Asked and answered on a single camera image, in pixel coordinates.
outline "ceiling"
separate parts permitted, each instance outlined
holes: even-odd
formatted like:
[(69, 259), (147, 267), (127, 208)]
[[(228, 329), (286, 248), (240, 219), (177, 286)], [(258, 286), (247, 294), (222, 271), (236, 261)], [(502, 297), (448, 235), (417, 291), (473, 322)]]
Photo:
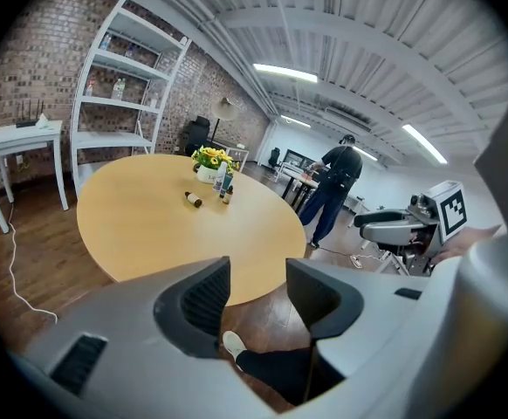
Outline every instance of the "ceiling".
[[(372, 131), (361, 148), (389, 162), (430, 160), (412, 124), (448, 159), (483, 150), (508, 107), (508, 37), (472, 0), (134, 0), (189, 35), (269, 114), (345, 133), (317, 112)], [(318, 75), (317, 84), (253, 63)]]

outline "white side table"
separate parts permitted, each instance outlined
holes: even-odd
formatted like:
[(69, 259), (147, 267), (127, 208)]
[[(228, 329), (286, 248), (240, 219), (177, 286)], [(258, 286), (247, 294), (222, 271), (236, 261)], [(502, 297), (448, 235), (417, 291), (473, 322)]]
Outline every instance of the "white side table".
[[(49, 124), (50, 126), (46, 129), (38, 129), (35, 126), (20, 128), (16, 128), (15, 126), (0, 127), (0, 173), (2, 175), (3, 186), (8, 195), (8, 200), (10, 203), (13, 203), (13, 194), (11, 193), (10, 181), (8, 180), (8, 173), (3, 163), (3, 157), (27, 150), (46, 148), (52, 143), (58, 192), (60, 193), (62, 208), (66, 211), (68, 209), (68, 203), (65, 200), (62, 161), (60, 159), (60, 128), (62, 127), (62, 121), (49, 121)], [(1, 210), (0, 228), (3, 233), (7, 233), (10, 230)]]

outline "black shirt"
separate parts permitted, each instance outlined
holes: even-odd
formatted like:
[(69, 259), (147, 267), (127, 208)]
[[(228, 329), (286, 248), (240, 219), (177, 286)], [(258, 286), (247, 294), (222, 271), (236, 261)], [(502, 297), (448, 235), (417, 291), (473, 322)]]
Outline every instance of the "black shirt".
[(362, 159), (359, 153), (349, 146), (338, 146), (333, 148), (322, 157), (322, 161), (324, 164), (330, 165), (331, 170), (328, 174), (335, 171), (353, 177), (352, 185), (355, 183), (355, 179), (360, 177)]

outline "ceiling light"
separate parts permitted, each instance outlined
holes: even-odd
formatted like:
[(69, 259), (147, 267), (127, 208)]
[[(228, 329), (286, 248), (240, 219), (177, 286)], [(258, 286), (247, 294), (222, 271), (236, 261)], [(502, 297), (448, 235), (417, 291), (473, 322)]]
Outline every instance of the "ceiling light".
[(429, 140), (427, 140), (424, 136), (422, 136), (421, 134), (419, 134), (415, 128), (413, 126), (410, 126), (409, 124), (406, 124), (405, 126), (403, 126), (403, 128), (409, 132), (409, 134), (415, 138), (417, 141), (419, 141), (431, 154), (432, 156), (434, 156), (439, 163), (442, 163), (442, 164), (448, 164), (448, 162), (446, 161), (446, 159), (442, 156), (442, 154), (440, 152), (438, 152), (436, 150), (436, 148), (429, 143)]
[(293, 118), (289, 118), (288, 116), (285, 116), (285, 115), (281, 115), (281, 118), (283, 118), (287, 123), (296, 122), (296, 123), (300, 124), (301, 126), (311, 128), (310, 124), (306, 124), (303, 121), (294, 120)]
[(373, 157), (371, 154), (369, 154), (368, 152), (365, 152), (364, 150), (362, 149), (359, 149), (357, 148), (356, 146), (353, 146), (353, 149), (355, 149), (359, 154), (363, 154), (363, 155), (366, 155), (368, 158), (370, 158), (371, 160), (374, 160), (374, 161), (378, 161), (378, 159), (376, 157)]
[(259, 72), (284, 74), (285, 76), (290, 76), (291, 78), (304, 79), (310, 82), (318, 82), (318, 76), (315, 74), (299, 72), (297, 70), (292, 70), (291, 68), (283, 68), (281, 66), (263, 64), (254, 64), (254, 68), (256, 68)]

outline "brick wall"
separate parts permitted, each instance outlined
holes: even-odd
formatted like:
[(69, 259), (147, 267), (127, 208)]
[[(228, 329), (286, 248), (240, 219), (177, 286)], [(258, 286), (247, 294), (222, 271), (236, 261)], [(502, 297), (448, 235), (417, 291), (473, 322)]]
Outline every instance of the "brick wall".
[[(33, 0), (19, 15), (0, 46), (0, 126), (15, 121), (21, 100), (26, 102), (31, 99), (33, 107), (37, 100), (43, 100), (45, 115), (49, 119), (64, 121), (64, 171), (71, 170), (69, 128), (79, 72), (97, 30), (117, 1)], [(128, 2), (126, 7), (180, 40), (182, 34), (160, 18), (132, 2)], [(109, 50), (114, 52), (123, 52), (126, 48), (127, 42), (123, 39), (113, 38), (109, 45)], [(138, 47), (134, 58), (152, 65), (154, 58), (149, 54)], [(173, 62), (174, 58), (163, 57), (158, 69), (167, 70)], [(127, 78), (124, 100), (140, 102), (145, 89), (143, 81), (101, 68), (93, 67), (90, 76), (97, 80), (93, 89), (93, 94), (97, 96), (109, 97), (118, 77)], [(163, 85), (158, 83), (150, 87), (146, 104), (149, 95), (159, 92)], [(221, 121), (217, 137), (242, 142), (254, 154), (269, 121), (237, 82), (194, 44), (182, 62), (165, 107), (156, 152), (173, 151), (181, 138), (182, 129), (197, 115), (212, 120), (213, 128), (216, 120), (211, 113), (211, 104), (224, 96), (239, 106), (240, 114), (236, 120)], [(79, 124), (81, 130), (134, 131), (136, 116), (133, 110), (85, 105)], [(153, 115), (142, 116), (142, 122), (144, 134), (148, 137), (154, 123)], [(86, 149), (80, 151), (79, 162), (112, 160), (126, 155), (129, 155), (128, 148)], [(20, 174), (14, 170), (15, 166), (10, 166), (12, 182), (53, 174), (49, 149), (26, 152), (24, 157), (30, 161), (30, 166)], [(9, 163), (14, 164), (12, 157)]]

